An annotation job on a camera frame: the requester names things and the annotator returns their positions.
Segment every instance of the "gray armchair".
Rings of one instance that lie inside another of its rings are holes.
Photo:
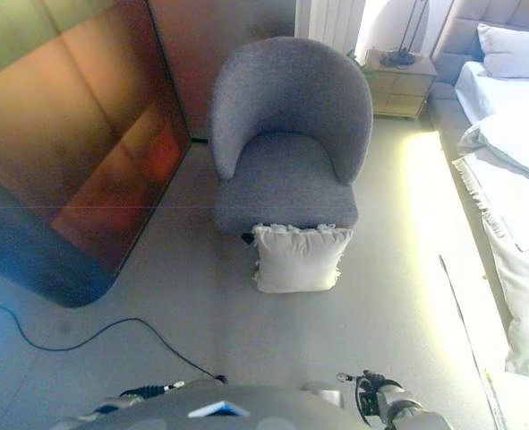
[[[221,230],[357,221],[352,183],[372,113],[367,82],[350,59],[308,39],[245,45],[223,65],[210,115]]]

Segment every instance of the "chair backrest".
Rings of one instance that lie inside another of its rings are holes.
[[[209,144],[221,179],[258,134],[289,132],[321,142],[337,179],[350,184],[371,135],[371,95],[359,68],[308,39],[273,38],[237,49],[215,83]]]

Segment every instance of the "lamp base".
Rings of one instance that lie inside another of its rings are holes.
[[[397,67],[399,65],[412,65],[415,63],[415,56],[406,47],[397,51],[390,51],[381,55],[380,64],[386,67]]]

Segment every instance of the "nightstand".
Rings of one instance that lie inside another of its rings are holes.
[[[366,64],[375,115],[418,117],[437,72],[427,56],[416,56],[415,63],[386,67],[380,64],[381,51],[370,49]]]

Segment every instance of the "floor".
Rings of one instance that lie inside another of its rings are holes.
[[[425,148],[436,155],[440,150],[437,136],[422,132],[416,121],[376,119],[354,183],[360,221],[329,292],[265,295],[255,289],[257,250],[215,230],[216,174],[208,148],[194,144],[115,285],[99,301],[65,309],[0,278],[0,304],[19,315],[36,342],[52,347],[139,316],[231,384],[335,386],[352,414],[352,387],[336,374],[371,369],[400,381],[455,429],[492,430],[439,262],[436,233],[454,227],[431,226],[438,211],[455,207],[445,200],[455,191],[434,184],[435,176],[448,175],[440,159],[432,177],[423,173],[430,165]],[[47,353],[26,345],[0,312],[0,429],[49,428],[128,388],[199,377],[132,322],[72,352]]]

